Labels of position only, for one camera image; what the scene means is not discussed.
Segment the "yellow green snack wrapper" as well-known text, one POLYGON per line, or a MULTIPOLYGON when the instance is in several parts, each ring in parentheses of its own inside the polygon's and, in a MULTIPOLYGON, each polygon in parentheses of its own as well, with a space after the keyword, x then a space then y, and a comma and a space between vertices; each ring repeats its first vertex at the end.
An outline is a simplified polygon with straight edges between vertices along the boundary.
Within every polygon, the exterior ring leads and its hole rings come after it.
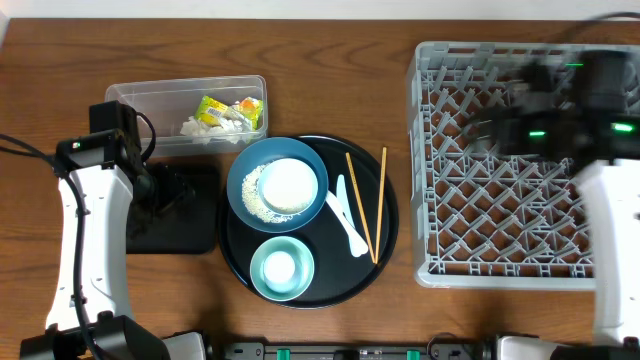
POLYGON ((263 110, 263 101, 253 97, 226 105, 212 97, 204 96, 196 110, 195 119, 212 127, 220 126, 240 132, 253 131, 258 128, 258 120, 263 110))

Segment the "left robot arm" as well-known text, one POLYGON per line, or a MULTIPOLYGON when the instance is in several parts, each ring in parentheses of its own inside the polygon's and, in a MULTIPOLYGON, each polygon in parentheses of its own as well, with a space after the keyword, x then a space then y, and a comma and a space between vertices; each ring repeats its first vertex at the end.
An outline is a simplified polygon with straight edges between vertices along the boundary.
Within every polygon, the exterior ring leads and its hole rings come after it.
POLYGON ((63 203, 60 269, 45 332, 22 341, 21 358, 212 358, 203 332, 161 339, 130 305, 128 254, 202 254, 215 240, 218 171, 149 164, 155 146, 138 130, 147 119, 118 101, 92 105, 89 134, 48 158, 63 203))

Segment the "small light blue cup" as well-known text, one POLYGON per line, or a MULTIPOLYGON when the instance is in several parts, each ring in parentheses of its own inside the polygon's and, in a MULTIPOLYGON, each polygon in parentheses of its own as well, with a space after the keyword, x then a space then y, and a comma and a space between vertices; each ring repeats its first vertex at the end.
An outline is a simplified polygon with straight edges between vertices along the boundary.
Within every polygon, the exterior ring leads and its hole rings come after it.
POLYGON ((275 292, 284 293, 293 289, 295 273, 295 261, 285 251, 271 253, 263 263, 264 281, 275 292))

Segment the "white tissue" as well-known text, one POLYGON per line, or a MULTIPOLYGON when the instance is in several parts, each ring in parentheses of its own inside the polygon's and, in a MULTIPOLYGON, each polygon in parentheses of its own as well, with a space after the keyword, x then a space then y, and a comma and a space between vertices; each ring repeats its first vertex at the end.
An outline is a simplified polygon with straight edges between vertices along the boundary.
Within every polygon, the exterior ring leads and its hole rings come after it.
POLYGON ((208 144, 217 136, 227 137, 228 142, 236 144, 245 130, 244 123, 240 120, 221 118, 218 125, 209 125, 190 116, 182 124, 180 134, 194 137, 193 142, 196 144, 208 144))

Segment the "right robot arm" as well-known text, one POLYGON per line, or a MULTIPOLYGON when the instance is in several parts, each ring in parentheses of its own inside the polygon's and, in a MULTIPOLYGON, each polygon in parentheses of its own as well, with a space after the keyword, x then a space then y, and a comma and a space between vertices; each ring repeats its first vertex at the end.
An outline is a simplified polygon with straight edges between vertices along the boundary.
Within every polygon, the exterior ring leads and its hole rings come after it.
POLYGON ((569 105, 554 102, 549 67, 519 70, 524 89, 509 107, 474 114, 463 133, 502 156, 570 158, 595 258, 595 315, 589 345, 501 335, 492 359, 636 359, 639 356, 639 118, 626 105, 632 55, 617 50, 577 54, 569 105))

